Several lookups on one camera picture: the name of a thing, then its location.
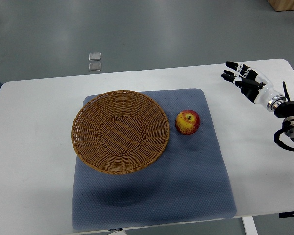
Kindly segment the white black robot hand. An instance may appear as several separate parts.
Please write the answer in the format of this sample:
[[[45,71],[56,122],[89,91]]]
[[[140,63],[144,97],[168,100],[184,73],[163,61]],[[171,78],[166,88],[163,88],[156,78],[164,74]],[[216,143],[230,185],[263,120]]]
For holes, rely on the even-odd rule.
[[[252,103],[261,104],[268,111],[286,101],[284,95],[275,90],[273,83],[262,73],[245,64],[227,61],[222,78],[240,89],[241,93]]]

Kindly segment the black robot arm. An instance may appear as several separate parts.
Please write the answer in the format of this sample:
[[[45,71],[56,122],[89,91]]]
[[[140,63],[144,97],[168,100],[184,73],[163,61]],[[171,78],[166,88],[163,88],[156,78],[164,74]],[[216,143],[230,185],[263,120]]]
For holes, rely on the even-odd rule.
[[[294,147],[286,145],[281,139],[281,134],[285,134],[294,143],[294,101],[290,100],[286,83],[283,81],[284,96],[274,102],[274,114],[278,118],[284,118],[281,128],[274,134],[274,142],[282,149],[294,152]]]

